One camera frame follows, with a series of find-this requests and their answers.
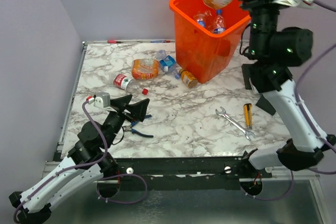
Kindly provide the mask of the red white label bottle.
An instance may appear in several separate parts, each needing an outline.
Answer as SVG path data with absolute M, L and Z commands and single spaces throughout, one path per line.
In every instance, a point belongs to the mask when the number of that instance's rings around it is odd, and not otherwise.
M 147 95 L 148 89 L 144 88 L 138 80 L 130 78 L 122 73 L 112 78 L 113 85 L 129 94 Z

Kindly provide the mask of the blue label slim bottle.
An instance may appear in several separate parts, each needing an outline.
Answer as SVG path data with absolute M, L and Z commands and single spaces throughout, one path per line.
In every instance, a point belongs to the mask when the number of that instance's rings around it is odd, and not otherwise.
M 223 18 L 223 12 L 221 9 L 216 10 L 216 15 L 212 22 L 211 32 L 214 34 L 221 34 L 226 30 L 226 23 Z

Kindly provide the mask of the Pepsi bottle blue cap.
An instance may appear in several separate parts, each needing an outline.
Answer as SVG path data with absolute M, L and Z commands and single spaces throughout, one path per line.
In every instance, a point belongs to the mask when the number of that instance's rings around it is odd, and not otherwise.
M 206 28 L 207 30 L 211 29 L 212 13 L 210 10 L 206 10 L 204 12 L 197 12 L 193 18 L 202 27 Z

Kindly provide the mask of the light blue label bottle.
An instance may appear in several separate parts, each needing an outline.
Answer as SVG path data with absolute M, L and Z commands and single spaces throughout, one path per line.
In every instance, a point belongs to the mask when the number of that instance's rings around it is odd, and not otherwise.
M 160 68 L 165 74 L 170 74 L 175 79 L 181 78 L 175 59 L 168 55 L 165 50 L 157 51 L 156 60 L 159 62 Z

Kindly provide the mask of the orange juice small bottle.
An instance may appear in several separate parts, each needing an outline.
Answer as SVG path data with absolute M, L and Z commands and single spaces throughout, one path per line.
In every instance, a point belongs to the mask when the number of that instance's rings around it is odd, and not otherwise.
M 196 77 L 190 73 L 189 71 L 185 69 L 180 69 L 179 74 L 181 75 L 182 82 L 188 87 L 188 88 L 194 88 L 198 84 L 198 80 Z

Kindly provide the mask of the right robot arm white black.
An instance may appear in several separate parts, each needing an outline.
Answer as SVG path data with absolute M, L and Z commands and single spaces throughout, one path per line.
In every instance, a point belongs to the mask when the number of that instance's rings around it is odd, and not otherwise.
M 327 134 L 314 120 L 298 93 L 291 67 L 311 58 L 313 33 L 287 27 L 277 30 L 280 10 L 311 8 L 318 0 L 240 0 L 251 17 L 246 57 L 252 85 L 277 111 L 290 133 L 285 145 L 253 150 L 244 156 L 241 171 L 254 177 L 261 169 L 284 166 L 292 171 L 316 170 L 324 152 L 334 148 L 335 136 Z

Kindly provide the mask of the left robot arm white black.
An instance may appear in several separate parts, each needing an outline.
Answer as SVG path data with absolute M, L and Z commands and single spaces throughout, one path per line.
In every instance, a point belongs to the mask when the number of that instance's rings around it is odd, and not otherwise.
M 132 104 L 132 95 L 111 99 L 106 92 L 87 97 L 82 109 L 89 119 L 67 156 L 41 181 L 13 192 L 15 223 L 44 223 L 63 201 L 99 179 L 119 176 L 117 161 L 108 152 L 125 121 L 144 121 L 150 100 Z

